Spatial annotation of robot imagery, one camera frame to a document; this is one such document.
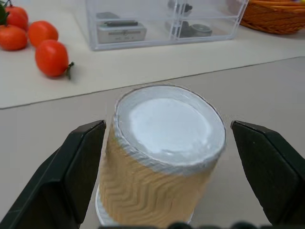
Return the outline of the white table mat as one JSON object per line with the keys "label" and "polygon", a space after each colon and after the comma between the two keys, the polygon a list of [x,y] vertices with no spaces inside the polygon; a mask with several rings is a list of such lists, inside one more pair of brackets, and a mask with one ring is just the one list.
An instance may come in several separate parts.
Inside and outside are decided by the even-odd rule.
{"label": "white table mat", "polygon": [[46,20],[58,29],[75,65],[71,80],[51,80],[38,70],[33,48],[0,50],[0,109],[305,57],[305,30],[276,36],[245,27],[228,41],[93,52],[66,1],[13,1],[26,9],[31,20]]}

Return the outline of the silver electronic box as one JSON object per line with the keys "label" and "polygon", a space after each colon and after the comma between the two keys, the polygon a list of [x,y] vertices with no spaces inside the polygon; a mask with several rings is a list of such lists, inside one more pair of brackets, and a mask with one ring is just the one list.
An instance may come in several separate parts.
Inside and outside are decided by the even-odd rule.
{"label": "silver electronic box", "polygon": [[146,33],[146,27],[138,21],[106,21],[97,26],[99,43],[143,41]]}

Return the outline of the red tomato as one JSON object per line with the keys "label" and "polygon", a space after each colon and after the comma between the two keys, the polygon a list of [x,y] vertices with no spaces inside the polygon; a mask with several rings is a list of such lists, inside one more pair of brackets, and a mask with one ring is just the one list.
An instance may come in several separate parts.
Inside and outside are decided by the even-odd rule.
{"label": "red tomato", "polygon": [[38,69],[49,78],[67,76],[71,79],[71,68],[66,47],[56,40],[45,40],[35,50],[35,61]]}
{"label": "red tomato", "polygon": [[26,48],[26,32],[14,25],[0,26],[0,47],[6,51],[17,51]]}
{"label": "red tomato", "polygon": [[58,40],[57,29],[47,21],[35,21],[28,27],[28,38],[32,46],[37,47],[45,40]]}
{"label": "red tomato", "polygon": [[6,6],[0,4],[0,25],[5,22],[17,26],[25,31],[28,30],[28,15],[24,8],[17,6]]}

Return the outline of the clear acrylic drawer organizer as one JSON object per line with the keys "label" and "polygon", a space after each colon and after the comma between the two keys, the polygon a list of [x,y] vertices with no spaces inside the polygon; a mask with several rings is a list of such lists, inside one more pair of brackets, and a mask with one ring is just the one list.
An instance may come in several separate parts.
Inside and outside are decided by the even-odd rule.
{"label": "clear acrylic drawer organizer", "polygon": [[[233,39],[249,0],[86,0],[89,44],[94,51],[201,43]],[[106,21],[138,21],[143,41],[99,43],[97,26]],[[192,24],[204,24],[212,35],[193,37]]]}

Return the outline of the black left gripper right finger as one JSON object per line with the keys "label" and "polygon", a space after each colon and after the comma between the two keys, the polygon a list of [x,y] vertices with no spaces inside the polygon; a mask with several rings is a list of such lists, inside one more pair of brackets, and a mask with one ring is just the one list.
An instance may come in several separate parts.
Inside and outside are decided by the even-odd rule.
{"label": "black left gripper right finger", "polygon": [[305,158],[278,132],[233,121],[246,178],[272,225],[305,225]]}

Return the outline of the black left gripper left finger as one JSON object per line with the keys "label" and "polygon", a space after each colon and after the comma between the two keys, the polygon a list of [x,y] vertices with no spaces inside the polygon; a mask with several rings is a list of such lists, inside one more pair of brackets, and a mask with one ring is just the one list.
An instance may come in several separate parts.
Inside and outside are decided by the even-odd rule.
{"label": "black left gripper left finger", "polygon": [[0,229],[79,229],[98,175],[106,122],[79,126],[35,171]]}

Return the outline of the brown ripple paper cup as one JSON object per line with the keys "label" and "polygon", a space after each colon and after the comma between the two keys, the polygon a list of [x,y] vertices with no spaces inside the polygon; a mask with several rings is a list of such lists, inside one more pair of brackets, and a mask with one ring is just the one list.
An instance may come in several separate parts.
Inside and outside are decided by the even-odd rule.
{"label": "brown ripple paper cup", "polygon": [[225,142],[218,112],[186,88],[149,85],[123,95],[101,157],[101,225],[189,223]]}

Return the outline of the orange wicker basket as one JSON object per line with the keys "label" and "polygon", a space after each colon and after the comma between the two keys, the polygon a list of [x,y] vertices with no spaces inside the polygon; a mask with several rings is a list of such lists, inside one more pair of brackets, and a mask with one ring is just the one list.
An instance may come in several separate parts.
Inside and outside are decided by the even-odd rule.
{"label": "orange wicker basket", "polygon": [[276,35],[305,29],[305,0],[249,0],[241,25]]}

